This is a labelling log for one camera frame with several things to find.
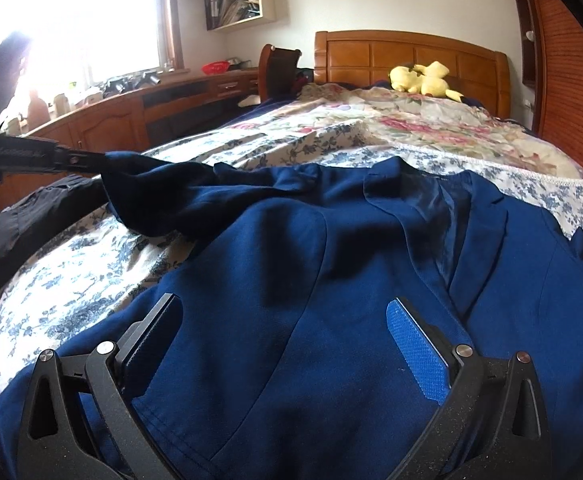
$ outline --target window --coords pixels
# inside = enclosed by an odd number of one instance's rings
[[[30,89],[52,102],[73,82],[86,89],[160,65],[156,0],[0,0],[0,43],[13,30],[33,38],[10,105],[19,112]]]

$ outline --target wooden chair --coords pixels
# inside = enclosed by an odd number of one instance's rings
[[[296,82],[299,50],[286,50],[266,44],[258,63],[258,93],[260,102],[289,94]]]

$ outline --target clothing on chair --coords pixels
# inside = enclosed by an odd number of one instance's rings
[[[111,161],[118,169],[103,181],[126,226],[148,236],[178,230],[198,243],[59,354],[117,340],[164,293],[178,295],[184,319],[174,341],[127,395],[184,478],[386,478],[438,407],[388,330],[396,297],[452,345],[503,359],[529,352],[555,475],[577,459],[581,230],[569,241],[548,211],[475,173],[436,176],[400,158],[370,169],[251,172],[128,153]],[[12,476],[31,370],[0,395],[0,462]]]

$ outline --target red bowl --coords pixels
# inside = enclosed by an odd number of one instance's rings
[[[202,71],[207,75],[223,74],[229,70],[230,66],[231,63],[228,61],[217,61],[215,63],[209,63],[208,65],[205,65],[202,67]]]

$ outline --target bottle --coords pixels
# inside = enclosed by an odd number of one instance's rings
[[[51,120],[49,106],[39,96],[37,90],[29,90],[29,108],[27,110],[27,125],[29,131],[39,128]]]
[[[7,123],[7,132],[14,137],[22,134],[22,129],[20,128],[20,117],[14,117]]]
[[[69,89],[65,92],[66,94],[66,99],[67,99],[67,105],[68,108],[66,109],[66,112],[73,112],[74,110],[76,110],[76,103],[79,102],[80,100],[80,91],[78,90],[78,82],[76,81],[72,81],[71,83],[69,83]]]
[[[56,109],[56,117],[62,117],[71,111],[69,106],[69,99],[66,98],[65,94],[59,94],[53,98],[53,105]]]

